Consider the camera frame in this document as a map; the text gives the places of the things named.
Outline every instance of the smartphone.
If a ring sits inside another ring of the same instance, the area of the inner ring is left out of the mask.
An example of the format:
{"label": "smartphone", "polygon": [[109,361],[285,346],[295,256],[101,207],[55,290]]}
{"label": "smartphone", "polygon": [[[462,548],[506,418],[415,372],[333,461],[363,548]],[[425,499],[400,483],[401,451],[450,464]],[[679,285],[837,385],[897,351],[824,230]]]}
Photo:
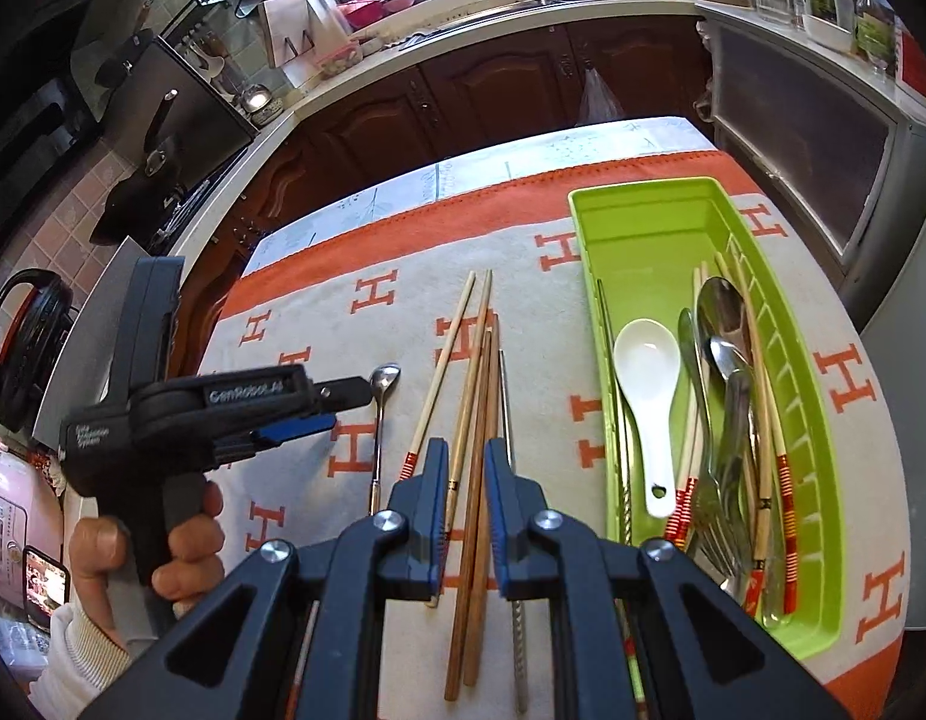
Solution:
{"label": "smartphone", "polygon": [[63,563],[26,547],[23,551],[23,603],[29,621],[49,631],[49,615],[70,600],[70,572]]}

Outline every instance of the wooden cabinet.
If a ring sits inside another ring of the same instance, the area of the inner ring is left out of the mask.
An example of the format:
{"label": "wooden cabinet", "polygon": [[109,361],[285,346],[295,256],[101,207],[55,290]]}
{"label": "wooden cabinet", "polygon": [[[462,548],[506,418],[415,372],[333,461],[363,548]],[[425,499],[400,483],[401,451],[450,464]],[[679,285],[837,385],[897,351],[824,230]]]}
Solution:
{"label": "wooden cabinet", "polygon": [[344,194],[321,169],[303,128],[294,130],[236,199],[184,282],[170,375],[196,373],[226,297],[260,240]]}
{"label": "wooden cabinet", "polygon": [[454,155],[573,127],[579,115],[582,85],[562,25],[456,50],[421,70]]}
{"label": "wooden cabinet", "polygon": [[594,67],[627,119],[685,116],[704,129],[693,103],[712,73],[692,16],[627,16],[567,25],[580,73]]}
{"label": "wooden cabinet", "polygon": [[416,68],[347,95],[300,125],[341,196],[431,165],[452,137]]}
{"label": "wooden cabinet", "polygon": [[519,32],[375,81],[307,117],[241,194],[183,286],[170,371],[194,373],[260,238],[455,154],[573,127],[587,68],[628,118],[685,116],[711,75],[696,19],[627,16]]}

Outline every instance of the pan handle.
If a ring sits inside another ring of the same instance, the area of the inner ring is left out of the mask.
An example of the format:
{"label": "pan handle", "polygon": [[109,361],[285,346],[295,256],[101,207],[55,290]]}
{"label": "pan handle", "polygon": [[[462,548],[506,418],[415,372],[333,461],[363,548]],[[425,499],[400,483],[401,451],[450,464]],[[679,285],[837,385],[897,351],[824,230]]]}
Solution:
{"label": "pan handle", "polygon": [[169,109],[173,107],[173,102],[176,100],[177,90],[170,89],[162,100],[160,100],[160,105],[157,107],[157,112],[153,114],[153,121],[150,122],[150,127],[146,130],[146,137],[143,138],[143,159],[148,157],[150,151],[153,151],[154,148],[157,148],[157,143],[159,143],[160,129],[163,127],[164,122],[167,120],[167,115],[169,114]]}

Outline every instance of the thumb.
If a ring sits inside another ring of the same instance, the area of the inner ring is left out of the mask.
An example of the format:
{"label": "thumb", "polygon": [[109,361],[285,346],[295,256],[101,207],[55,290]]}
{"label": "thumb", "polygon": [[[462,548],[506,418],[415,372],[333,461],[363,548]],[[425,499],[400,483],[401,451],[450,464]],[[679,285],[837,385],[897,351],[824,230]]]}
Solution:
{"label": "thumb", "polygon": [[70,540],[71,581],[84,613],[114,644],[113,612],[107,598],[107,572],[126,560],[126,536],[109,517],[86,517],[76,523]]}

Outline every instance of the table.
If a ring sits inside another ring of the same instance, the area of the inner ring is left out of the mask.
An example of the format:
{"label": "table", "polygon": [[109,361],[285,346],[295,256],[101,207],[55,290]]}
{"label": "table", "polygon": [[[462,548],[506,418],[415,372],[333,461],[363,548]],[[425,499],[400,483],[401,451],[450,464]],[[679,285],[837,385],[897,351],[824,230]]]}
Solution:
{"label": "table", "polygon": [[[627,161],[610,162],[621,158]],[[558,169],[565,170],[545,173]],[[388,402],[384,431],[385,500],[466,273],[493,266],[519,469],[540,482],[551,506],[602,533],[602,425],[591,328],[565,191],[554,200],[548,187],[557,180],[578,179],[583,186],[673,175],[714,175],[723,183],[776,269],[815,361],[838,466],[843,608],[836,644],[805,665],[855,717],[876,717],[895,668],[908,591],[906,491],[892,423],[858,335],[819,266],[748,176],[683,119],[600,124],[495,146],[288,225],[263,241],[234,286],[202,370],[304,362],[318,380],[366,375],[380,362],[398,360],[404,374]],[[452,435],[469,341],[461,333],[430,436]],[[363,514],[372,422],[372,408],[355,410],[340,415],[329,435],[215,472],[227,501],[221,518],[228,569],[265,538],[312,543],[336,536]],[[795,482],[799,490],[810,480]],[[462,527],[463,512],[461,495],[455,528]],[[459,548],[450,543],[445,596],[455,592]],[[819,556],[807,544],[801,565],[810,569],[814,560]],[[479,683],[465,689],[456,706],[443,701],[452,606],[452,597],[437,610],[388,605],[380,717],[516,716],[509,610],[495,594]],[[528,604],[527,620],[527,717],[550,717],[546,606]]]}

